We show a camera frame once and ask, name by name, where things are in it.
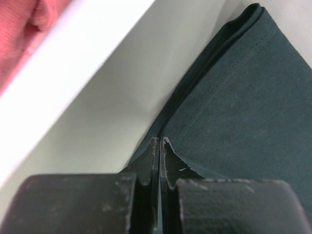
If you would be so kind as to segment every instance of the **cloth fold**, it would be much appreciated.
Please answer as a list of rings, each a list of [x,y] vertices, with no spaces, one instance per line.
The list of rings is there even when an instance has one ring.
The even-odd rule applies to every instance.
[[[145,140],[168,137],[207,178],[282,179],[311,223],[311,116],[311,68],[252,4],[204,49]]]
[[[0,95],[70,1],[0,1]]]

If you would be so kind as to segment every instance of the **garment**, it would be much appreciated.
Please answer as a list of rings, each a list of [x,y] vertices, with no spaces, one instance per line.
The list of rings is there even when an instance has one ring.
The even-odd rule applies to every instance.
[[[70,0],[0,1],[0,95]]]
[[[288,182],[312,223],[312,70],[259,4],[217,33],[151,136],[206,178]]]

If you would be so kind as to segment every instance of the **white shelf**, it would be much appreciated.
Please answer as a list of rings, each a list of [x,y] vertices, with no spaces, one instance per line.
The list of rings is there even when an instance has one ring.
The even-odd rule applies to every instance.
[[[0,97],[0,187],[154,0],[73,0]]]

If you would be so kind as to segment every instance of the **red towel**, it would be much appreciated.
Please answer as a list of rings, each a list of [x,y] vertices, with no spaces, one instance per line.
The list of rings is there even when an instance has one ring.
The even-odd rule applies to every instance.
[[[0,0],[0,95],[71,0]]]

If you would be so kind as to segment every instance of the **stitched seam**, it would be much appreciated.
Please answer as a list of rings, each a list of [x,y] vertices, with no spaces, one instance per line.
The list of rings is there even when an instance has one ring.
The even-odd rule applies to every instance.
[[[264,44],[262,44],[262,46],[260,46],[259,49],[260,49],[261,47],[263,47],[264,45],[266,45],[266,44],[276,35],[276,31],[273,33],[273,35],[270,34],[271,31],[272,31],[272,30],[269,30],[269,32],[268,32],[262,39],[260,39],[251,49],[249,49],[239,60],[236,61],[236,63],[231,67],[231,69],[225,74],[225,76],[224,76],[222,79],[220,79],[220,80],[217,82],[217,84],[215,85],[215,87],[214,87],[213,89],[211,89],[211,90],[208,92],[208,94],[205,96],[205,98],[204,98],[203,101],[206,101],[206,100],[209,98],[210,93],[213,92],[213,91],[215,91],[216,88],[219,87],[219,84],[222,83],[222,82],[225,80],[225,78],[226,78],[230,73],[232,73],[233,70],[235,71],[234,68],[236,68],[236,71],[234,72],[233,77],[235,77],[235,76],[237,75],[237,72],[239,71],[239,69],[241,69],[241,68],[243,67],[243,65],[246,64],[246,63],[250,60],[250,59],[246,60],[246,61],[245,61],[244,63],[242,63],[239,67],[237,67],[237,65],[239,65],[239,64],[241,63],[241,61],[246,57],[247,54],[249,54],[254,48],[260,46],[259,44],[260,44],[264,39],[268,38],[269,35],[270,35],[271,37],[270,37]],[[220,88],[216,91],[216,93],[214,94],[213,98],[210,99],[210,100],[208,101],[208,103],[204,106],[204,108],[202,109],[202,111],[200,111],[200,113],[198,114],[198,116],[196,117],[196,119],[191,123],[191,125],[190,125],[187,129],[185,129],[185,133],[183,134],[183,136],[181,137],[181,140],[178,142],[177,145],[179,145],[179,144],[183,141],[183,139],[185,138],[185,136],[186,136],[188,130],[198,121],[198,119],[201,117],[201,115],[203,114],[203,112],[207,109],[208,105],[209,105],[212,101],[214,101],[214,99],[216,98],[216,96],[218,95],[218,93],[220,92],[220,90],[222,90],[222,89],[227,85],[227,83],[228,83],[229,81],[230,81],[230,79],[228,79],[223,85],[221,85],[221,87],[220,87]],[[196,112],[199,110],[200,107],[202,107],[202,105],[199,105],[199,107],[193,112],[193,114],[196,113]]]

